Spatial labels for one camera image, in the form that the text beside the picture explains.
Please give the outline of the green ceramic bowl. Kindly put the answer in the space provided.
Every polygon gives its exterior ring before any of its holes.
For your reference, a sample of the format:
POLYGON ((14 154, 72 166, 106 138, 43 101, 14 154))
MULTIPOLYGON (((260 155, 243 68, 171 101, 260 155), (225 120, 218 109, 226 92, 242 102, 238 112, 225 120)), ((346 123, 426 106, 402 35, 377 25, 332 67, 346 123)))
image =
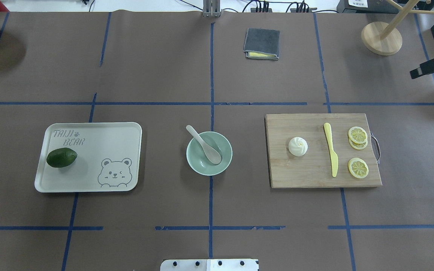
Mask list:
POLYGON ((209 146, 220 154, 222 161, 219 164, 210 162, 197 140, 191 139, 186 148, 186 160, 188 165, 196 173, 205 176, 214 176, 224 172, 231 164, 233 157, 230 142, 218 132, 206 131, 199 135, 209 146))

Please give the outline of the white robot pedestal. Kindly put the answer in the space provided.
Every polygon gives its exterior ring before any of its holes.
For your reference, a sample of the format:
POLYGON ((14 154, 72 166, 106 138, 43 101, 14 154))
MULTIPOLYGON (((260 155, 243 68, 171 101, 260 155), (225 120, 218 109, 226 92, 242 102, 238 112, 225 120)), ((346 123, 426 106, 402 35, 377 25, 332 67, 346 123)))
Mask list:
POLYGON ((160 271, 259 271, 257 259, 168 259, 160 271))

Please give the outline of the wooden mug tree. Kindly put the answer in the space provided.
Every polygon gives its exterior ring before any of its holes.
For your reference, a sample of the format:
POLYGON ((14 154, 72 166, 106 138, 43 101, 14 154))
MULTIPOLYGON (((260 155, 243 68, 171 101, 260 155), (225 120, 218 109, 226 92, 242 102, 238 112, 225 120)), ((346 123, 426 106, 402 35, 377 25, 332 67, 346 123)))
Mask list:
POLYGON ((409 0, 404 6, 394 0, 387 2, 399 10, 394 19, 390 23, 382 21, 369 23, 361 31, 361 40, 366 48, 382 56, 393 55, 401 49, 403 39, 396 28, 409 13, 434 14, 434 11, 413 10, 418 0, 409 0))

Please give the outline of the white bear tray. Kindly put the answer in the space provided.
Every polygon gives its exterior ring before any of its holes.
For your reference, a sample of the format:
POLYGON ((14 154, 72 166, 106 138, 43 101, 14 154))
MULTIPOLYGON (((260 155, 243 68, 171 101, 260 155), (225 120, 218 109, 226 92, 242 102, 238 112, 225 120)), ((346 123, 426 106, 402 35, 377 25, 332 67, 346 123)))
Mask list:
POLYGON ((56 123, 44 134, 34 181, 38 192, 127 192, 138 183, 142 128, 136 122, 56 123), (77 158, 54 168, 47 155, 69 148, 77 158))

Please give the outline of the yellow plastic knife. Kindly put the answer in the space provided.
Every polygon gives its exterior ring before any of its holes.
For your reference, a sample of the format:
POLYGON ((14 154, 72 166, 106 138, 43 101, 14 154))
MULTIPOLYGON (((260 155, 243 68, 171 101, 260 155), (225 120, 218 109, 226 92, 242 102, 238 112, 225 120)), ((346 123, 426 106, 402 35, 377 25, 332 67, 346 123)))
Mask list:
POLYGON ((332 177, 336 177, 338 170, 339 170, 339 156, 337 155, 336 151, 334 150, 333 145, 333 133, 332 133, 332 127, 329 122, 325 122, 323 125, 325 137, 327 139, 327 145, 329 148, 329 156, 330 156, 330 163, 331 163, 331 175, 332 177))

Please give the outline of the green avocado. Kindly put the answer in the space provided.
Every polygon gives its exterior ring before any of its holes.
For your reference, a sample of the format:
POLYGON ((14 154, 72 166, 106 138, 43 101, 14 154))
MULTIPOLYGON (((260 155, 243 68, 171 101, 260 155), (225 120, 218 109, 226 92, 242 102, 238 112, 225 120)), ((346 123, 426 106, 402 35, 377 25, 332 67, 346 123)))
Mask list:
POLYGON ((78 154, 70 148, 60 148, 51 151, 46 158, 46 163, 53 168, 63 168, 71 165, 78 154))

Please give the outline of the lower lemon slice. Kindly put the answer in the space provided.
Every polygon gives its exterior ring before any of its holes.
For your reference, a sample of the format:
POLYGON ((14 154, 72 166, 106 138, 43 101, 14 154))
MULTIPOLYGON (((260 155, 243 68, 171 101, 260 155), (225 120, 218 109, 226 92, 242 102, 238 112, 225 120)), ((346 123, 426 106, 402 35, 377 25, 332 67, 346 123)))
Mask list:
POLYGON ((361 158, 357 157, 351 158, 348 161, 348 171, 353 177, 357 179, 363 179, 369 174, 369 168, 367 163, 361 158))

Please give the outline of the lemon slice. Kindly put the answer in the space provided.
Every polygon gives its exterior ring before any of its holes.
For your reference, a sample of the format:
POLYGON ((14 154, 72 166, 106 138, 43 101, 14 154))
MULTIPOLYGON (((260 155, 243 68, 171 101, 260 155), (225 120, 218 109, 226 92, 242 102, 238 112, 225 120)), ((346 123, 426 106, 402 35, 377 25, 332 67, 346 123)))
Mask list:
POLYGON ((353 177, 357 179, 363 179, 369 174, 369 168, 367 163, 361 158, 357 157, 351 158, 348 161, 348 171, 353 177))
POLYGON ((368 135, 364 128, 353 126, 348 130, 348 138, 355 144, 365 144, 368 142, 368 135))

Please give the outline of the upper lemon slice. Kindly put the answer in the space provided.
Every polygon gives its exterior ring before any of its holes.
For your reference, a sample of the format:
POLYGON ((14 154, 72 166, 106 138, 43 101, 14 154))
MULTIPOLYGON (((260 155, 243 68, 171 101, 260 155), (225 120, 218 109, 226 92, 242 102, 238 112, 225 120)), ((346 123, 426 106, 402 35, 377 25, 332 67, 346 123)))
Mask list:
POLYGON ((353 126, 348 130, 348 138, 355 144, 365 144, 368 142, 368 135, 364 128, 353 126))

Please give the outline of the aluminium frame post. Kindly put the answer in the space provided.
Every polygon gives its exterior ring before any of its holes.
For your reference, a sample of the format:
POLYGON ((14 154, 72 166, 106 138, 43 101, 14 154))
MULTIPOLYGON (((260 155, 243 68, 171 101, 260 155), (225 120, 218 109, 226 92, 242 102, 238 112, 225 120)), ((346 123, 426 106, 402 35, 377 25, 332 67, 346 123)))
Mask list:
POLYGON ((217 18, 222 15, 220 0, 203 0, 203 17, 217 18))

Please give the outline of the white steamed bun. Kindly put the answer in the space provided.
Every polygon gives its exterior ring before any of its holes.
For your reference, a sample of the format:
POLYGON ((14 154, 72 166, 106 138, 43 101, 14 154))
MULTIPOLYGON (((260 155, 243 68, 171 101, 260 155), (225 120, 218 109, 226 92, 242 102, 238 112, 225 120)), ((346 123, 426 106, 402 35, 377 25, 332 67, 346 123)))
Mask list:
POLYGON ((293 137, 288 142, 288 151, 296 157, 304 156, 308 151, 308 143, 302 137, 293 137))

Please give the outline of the grey folded cloth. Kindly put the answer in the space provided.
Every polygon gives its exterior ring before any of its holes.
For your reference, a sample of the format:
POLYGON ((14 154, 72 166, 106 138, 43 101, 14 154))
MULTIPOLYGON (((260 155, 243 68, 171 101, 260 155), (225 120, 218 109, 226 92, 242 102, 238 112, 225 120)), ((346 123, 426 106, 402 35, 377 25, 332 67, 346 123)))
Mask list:
POLYGON ((243 51, 248 59, 279 60, 280 31, 248 28, 243 51))

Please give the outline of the white ceramic spoon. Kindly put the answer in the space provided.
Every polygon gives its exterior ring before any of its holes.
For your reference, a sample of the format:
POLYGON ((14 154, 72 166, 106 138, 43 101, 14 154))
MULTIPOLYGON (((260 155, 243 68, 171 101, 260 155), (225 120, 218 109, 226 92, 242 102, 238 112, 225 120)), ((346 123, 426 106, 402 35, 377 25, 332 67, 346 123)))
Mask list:
POLYGON ((191 125, 187 125, 186 130, 194 137, 198 144, 200 144, 205 156, 212 164, 221 163, 222 156, 217 152, 217 150, 208 145, 191 125))

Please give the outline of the wooden cutting board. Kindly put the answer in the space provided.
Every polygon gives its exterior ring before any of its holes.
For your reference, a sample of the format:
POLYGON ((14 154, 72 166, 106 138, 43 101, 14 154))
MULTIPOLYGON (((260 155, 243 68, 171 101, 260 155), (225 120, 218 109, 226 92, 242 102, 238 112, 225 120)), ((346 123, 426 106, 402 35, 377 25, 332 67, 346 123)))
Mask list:
POLYGON ((353 126, 370 133, 364 113, 267 114, 265 117, 267 156, 273 188, 284 187, 379 187, 382 185, 371 139, 363 150, 353 149, 348 142, 348 130, 353 126), (329 148, 323 125, 332 127, 334 150, 339 156, 339 170, 332 177, 329 148), (288 142, 302 137, 309 146, 304 156, 288 151, 288 142), (351 158, 367 163, 369 174, 363 179, 348 171, 351 158))

